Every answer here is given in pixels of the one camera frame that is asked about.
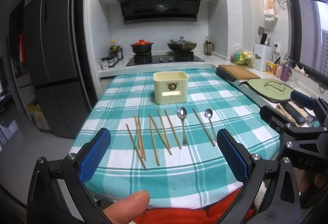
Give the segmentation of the person's right hand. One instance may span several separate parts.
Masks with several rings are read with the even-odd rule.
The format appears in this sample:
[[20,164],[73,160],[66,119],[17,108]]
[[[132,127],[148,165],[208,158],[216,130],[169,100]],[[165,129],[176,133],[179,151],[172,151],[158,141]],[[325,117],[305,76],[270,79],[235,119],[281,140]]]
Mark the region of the person's right hand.
[[307,191],[311,184],[321,188],[327,183],[327,171],[323,174],[314,174],[312,172],[294,168],[294,173],[296,175],[299,194]]

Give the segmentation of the person's left hand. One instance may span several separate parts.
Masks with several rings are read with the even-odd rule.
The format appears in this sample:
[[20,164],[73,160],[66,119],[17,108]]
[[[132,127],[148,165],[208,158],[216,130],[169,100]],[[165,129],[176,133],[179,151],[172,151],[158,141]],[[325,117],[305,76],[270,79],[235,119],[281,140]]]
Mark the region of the person's left hand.
[[112,223],[130,223],[144,213],[150,202],[147,190],[137,191],[103,210]]

